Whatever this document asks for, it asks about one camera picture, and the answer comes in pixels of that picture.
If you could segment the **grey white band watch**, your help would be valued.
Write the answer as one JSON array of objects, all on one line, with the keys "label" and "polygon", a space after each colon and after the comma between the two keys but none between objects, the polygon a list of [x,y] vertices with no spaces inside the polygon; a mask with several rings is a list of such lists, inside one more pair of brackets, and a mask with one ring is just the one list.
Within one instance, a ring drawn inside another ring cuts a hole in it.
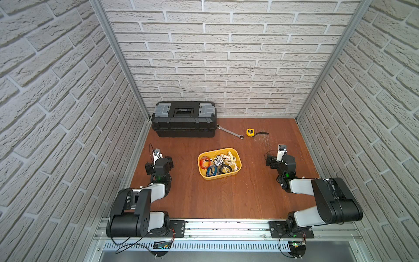
[{"label": "grey white band watch", "polygon": [[214,158],[214,164],[217,167],[220,167],[224,164],[224,158],[222,156],[217,156],[216,158]]}]

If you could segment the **red orange glasses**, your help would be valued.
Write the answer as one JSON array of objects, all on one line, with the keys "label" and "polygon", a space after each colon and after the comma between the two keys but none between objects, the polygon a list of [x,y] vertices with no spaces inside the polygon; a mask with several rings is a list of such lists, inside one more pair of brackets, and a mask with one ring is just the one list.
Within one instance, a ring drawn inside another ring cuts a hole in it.
[{"label": "red orange glasses", "polygon": [[200,158],[200,168],[203,169],[203,170],[210,167],[211,163],[212,163],[212,159],[210,159],[207,156],[203,156],[203,157]]}]

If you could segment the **beige strap watch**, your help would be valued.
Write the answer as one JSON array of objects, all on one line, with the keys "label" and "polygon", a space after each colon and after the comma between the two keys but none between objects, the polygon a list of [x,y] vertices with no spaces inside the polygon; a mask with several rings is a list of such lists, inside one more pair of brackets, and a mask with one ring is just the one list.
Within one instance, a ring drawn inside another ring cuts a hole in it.
[{"label": "beige strap watch", "polygon": [[221,154],[220,156],[224,159],[224,163],[227,165],[235,164],[237,161],[237,158],[231,153],[231,151],[228,151],[227,154]]}]

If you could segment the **yellow plastic storage box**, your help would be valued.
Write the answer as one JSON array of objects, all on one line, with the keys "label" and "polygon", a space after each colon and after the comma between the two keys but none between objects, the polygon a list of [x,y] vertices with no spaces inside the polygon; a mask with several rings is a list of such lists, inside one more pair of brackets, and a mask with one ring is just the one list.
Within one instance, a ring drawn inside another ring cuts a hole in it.
[{"label": "yellow plastic storage box", "polygon": [[[211,165],[215,165],[214,164],[214,158],[216,158],[217,156],[220,156],[221,154],[227,154],[228,151],[231,151],[231,153],[237,158],[237,161],[235,164],[229,165],[232,167],[232,172],[228,173],[228,174],[217,174],[216,176],[210,177],[208,178],[206,176],[206,171],[207,169],[203,170],[200,168],[200,158],[203,156],[207,156],[210,159],[212,159],[212,163]],[[242,163],[239,157],[239,153],[234,149],[234,148],[223,148],[223,149],[219,149],[219,150],[213,150],[213,151],[207,151],[204,153],[201,153],[199,155],[199,157],[197,158],[197,163],[198,163],[198,168],[199,168],[199,174],[201,175],[202,178],[204,178],[205,180],[215,180],[215,179],[221,179],[221,178],[226,178],[229,176],[233,176],[236,175],[242,168]]]}]

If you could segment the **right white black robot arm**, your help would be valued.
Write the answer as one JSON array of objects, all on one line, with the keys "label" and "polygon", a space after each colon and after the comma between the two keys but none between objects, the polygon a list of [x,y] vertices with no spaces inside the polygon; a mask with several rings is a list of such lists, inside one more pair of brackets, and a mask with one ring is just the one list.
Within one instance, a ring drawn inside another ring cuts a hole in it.
[{"label": "right white black robot arm", "polygon": [[288,213],[285,221],[271,221],[272,237],[313,238],[313,227],[360,221],[363,210],[341,178],[300,179],[291,155],[268,155],[266,165],[278,171],[277,182],[288,193],[313,196],[315,206]]}]

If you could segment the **silver combination wrench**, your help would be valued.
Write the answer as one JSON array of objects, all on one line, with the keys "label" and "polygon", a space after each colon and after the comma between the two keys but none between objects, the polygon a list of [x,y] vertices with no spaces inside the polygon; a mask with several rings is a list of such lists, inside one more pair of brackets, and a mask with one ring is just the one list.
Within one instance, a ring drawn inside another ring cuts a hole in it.
[{"label": "silver combination wrench", "polygon": [[243,139],[244,139],[244,136],[243,136],[243,135],[240,135],[240,134],[237,134],[237,133],[235,133],[235,132],[233,132],[233,131],[230,131],[230,130],[228,130],[228,129],[225,129],[225,128],[221,127],[220,125],[217,125],[217,129],[219,129],[219,130],[221,130],[221,131],[224,131],[224,132],[226,132],[226,133],[228,133],[228,134],[231,134],[231,135],[233,135],[233,136],[235,136],[235,137],[238,137],[238,138],[240,138],[241,140],[243,140]]}]

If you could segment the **black grey toolbox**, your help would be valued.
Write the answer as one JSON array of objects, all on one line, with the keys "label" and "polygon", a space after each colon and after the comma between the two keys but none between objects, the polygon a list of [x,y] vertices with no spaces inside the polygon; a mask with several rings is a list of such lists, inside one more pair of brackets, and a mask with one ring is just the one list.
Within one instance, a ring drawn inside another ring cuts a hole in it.
[{"label": "black grey toolbox", "polygon": [[162,101],[151,117],[152,129],[163,138],[212,138],[217,129],[213,102]]}]

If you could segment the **yellow tape measure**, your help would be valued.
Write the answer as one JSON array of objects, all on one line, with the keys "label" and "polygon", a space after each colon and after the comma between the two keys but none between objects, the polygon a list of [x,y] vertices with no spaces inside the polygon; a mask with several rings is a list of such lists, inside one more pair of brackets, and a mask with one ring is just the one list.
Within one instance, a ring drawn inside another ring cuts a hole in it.
[{"label": "yellow tape measure", "polygon": [[248,137],[253,137],[253,136],[255,136],[255,131],[254,131],[254,129],[252,129],[252,128],[247,129],[247,130],[246,130],[246,135],[247,135]]}]

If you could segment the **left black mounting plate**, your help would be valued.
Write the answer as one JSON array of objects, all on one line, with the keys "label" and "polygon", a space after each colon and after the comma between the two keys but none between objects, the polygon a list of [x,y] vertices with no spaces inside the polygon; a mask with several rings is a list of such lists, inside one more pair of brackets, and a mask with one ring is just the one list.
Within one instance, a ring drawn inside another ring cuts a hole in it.
[{"label": "left black mounting plate", "polygon": [[169,225],[153,229],[146,234],[146,238],[184,238],[185,220],[169,220]]}]

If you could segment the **black mounting plate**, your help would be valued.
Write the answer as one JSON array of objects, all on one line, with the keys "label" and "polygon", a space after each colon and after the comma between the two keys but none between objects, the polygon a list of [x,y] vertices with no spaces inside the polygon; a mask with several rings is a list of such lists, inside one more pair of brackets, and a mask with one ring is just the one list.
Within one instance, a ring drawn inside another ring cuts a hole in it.
[{"label": "black mounting plate", "polygon": [[146,234],[146,238],[184,238],[185,220],[169,220],[169,225],[153,229]]},{"label": "black mounting plate", "polygon": [[312,227],[299,227],[294,222],[289,220],[269,221],[268,225],[270,228],[271,238],[314,238]]}]

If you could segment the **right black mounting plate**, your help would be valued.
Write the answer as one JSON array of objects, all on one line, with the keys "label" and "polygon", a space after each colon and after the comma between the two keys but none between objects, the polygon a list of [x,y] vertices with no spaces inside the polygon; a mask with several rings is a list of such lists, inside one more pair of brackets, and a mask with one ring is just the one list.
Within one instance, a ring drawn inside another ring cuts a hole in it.
[{"label": "right black mounting plate", "polygon": [[299,227],[294,222],[289,220],[269,221],[268,225],[270,228],[271,238],[314,238],[312,227]]}]

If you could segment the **left controller board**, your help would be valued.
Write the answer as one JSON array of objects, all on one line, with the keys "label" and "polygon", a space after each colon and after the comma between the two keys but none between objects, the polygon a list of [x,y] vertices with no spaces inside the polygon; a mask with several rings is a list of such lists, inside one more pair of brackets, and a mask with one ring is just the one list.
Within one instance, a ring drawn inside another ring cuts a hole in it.
[{"label": "left controller board", "polygon": [[163,257],[169,252],[171,245],[172,242],[169,241],[155,241],[151,253],[155,257]]}]

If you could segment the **controller board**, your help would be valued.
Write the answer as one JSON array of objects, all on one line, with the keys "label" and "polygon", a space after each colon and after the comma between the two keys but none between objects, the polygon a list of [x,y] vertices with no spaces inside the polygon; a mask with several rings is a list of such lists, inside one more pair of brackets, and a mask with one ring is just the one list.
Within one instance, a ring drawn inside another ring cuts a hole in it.
[{"label": "controller board", "polygon": [[306,253],[306,244],[304,242],[289,241],[289,255],[294,259],[302,259]]},{"label": "controller board", "polygon": [[172,242],[169,241],[155,241],[151,253],[155,257],[163,257],[169,252],[171,245]]}]

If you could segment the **right controller board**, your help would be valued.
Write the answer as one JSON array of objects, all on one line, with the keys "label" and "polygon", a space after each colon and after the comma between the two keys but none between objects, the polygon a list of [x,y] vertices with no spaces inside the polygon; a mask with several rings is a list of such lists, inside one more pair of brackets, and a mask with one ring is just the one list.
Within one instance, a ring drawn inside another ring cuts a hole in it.
[{"label": "right controller board", "polygon": [[306,253],[306,244],[304,242],[289,241],[289,255],[294,259],[302,259]]}]

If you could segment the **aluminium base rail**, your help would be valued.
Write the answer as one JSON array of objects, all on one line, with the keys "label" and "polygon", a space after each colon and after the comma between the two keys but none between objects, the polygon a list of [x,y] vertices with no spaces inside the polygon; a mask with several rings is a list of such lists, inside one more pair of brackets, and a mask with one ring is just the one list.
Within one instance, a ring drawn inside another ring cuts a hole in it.
[{"label": "aluminium base rail", "polygon": [[[197,219],[185,220],[184,238],[180,240],[274,240],[271,238],[269,221],[274,219]],[[362,237],[353,223],[328,224],[313,227],[314,238],[308,241],[360,241]]]}]

